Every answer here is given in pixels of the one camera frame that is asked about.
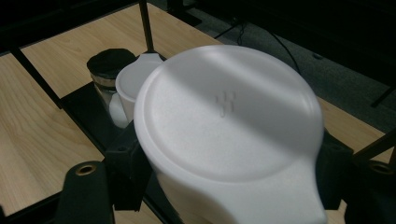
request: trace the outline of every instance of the embossed logo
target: embossed logo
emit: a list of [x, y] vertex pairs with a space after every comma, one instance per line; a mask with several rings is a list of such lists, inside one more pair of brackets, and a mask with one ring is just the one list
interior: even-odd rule
[[222, 91], [216, 96], [216, 103], [221, 106], [220, 116], [224, 118], [228, 112], [233, 112], [233, 101], [236, 99], [234, 91]]

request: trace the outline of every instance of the black cable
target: black cable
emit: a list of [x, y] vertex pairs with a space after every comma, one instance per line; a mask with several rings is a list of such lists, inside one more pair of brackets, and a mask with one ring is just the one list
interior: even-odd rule
[[298, 74], [301, 74], [300, 67], [298, 66], [298, 64], [297, 64], [296, 60], [294, 59], [293, 55], [290, 53], [288, 47], [286, 47], [286, 46], [282, 43], [282, 41], [280, 41], [280, 39], [279, 39], [276, 35], [274, 35], [274, 34], [271, 33], [271, 32], [268, 32], [268, 33], [269, 33], [271, 36], [273, 36], [274, 39], [286, 50], [286, 52], [289, 54], [289, 56], [291, 57], [291, 59], [292, 59], [293, 62], [294, 62], [294, 66], [296, 67], [297, 73], [298, 73]]
[[232, 25], [230, 28], [228, 28], [227, 30], [221, 32], [220, 34], [216, 35], [216, 36], [213, 37], [213, 38], [217, 39], [217, 38], [221, 37], [222, 35], [225, 35], [225, 34], [228, 33], [229, 31], [231, 31], [233, 28], [235, 28], [237, 25], [238, 25], [238, 23]]
[[247, 27], [247, 23], [246, 22], [243, 22], [242, 23], [242, 27], [241, 27], [241, 30], [239, 31], [239, 36], [238, 36], [238, 38], [236, 39], [236, 43], [238, 44], [238, 46], [242, 46], [242, 37], [243, 37], [243, 35], [244, 35], [244, 33], [245, 33], [245, 28]]

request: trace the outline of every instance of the lid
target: lid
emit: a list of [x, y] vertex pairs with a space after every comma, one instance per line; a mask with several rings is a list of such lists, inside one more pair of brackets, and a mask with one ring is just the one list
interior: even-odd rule
[[143, 53], [117, 76], [116, 88], [122, 98], [134, 102], [146, 78], [163, 62], [158, 53]]
[[92, 78], [116, 79], [122, 68], [135, 60], [136, 57], [128, 49], [107, 49], [91, 57], [87, 67]]
[[139, 92], [134, 124], [163, 172], [231, 182], [316, 157], [323, 133], [317, 98], [299, 74], [236, 46], [191, 49], [160, 65]]

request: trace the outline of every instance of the light wood surface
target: light wood surface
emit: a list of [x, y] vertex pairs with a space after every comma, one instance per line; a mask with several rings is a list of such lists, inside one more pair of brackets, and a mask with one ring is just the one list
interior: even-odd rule
[[[221, 44], [158, 8], [148, 5], [155, 49], [166, 58], [205, 45]], [[146, 43], [138, 6], [90, 22], [23, 49], [63, 97], [91, 82], [86, 62], [105, 49], [138, 55]], [[6, 215], [60, 191], [65, 173], [83, 161], [103, 157], [77, 125], [58, 109], [8, 54], [0, 57], [0, 204]], [[325, 126], [354, 150], [383, 134], [319, 99]], [[389, 152], [380, 160], [389, 159]], [[329, 223], [344, 223], [343, 209], [328, 212]], [[143, 204], [139, 213], [117, 212], [117, 223], [160, 223]]]

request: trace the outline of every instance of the small container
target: small container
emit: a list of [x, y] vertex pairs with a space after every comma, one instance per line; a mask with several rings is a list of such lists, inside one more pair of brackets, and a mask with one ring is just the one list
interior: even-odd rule
[[117, 75], [134, 61], [136, 57], [128, 49], [107, 49], [88, 60], [87, 67], [91, 72], [94, 87], [107, 113], [111, 97], [117, 92]]

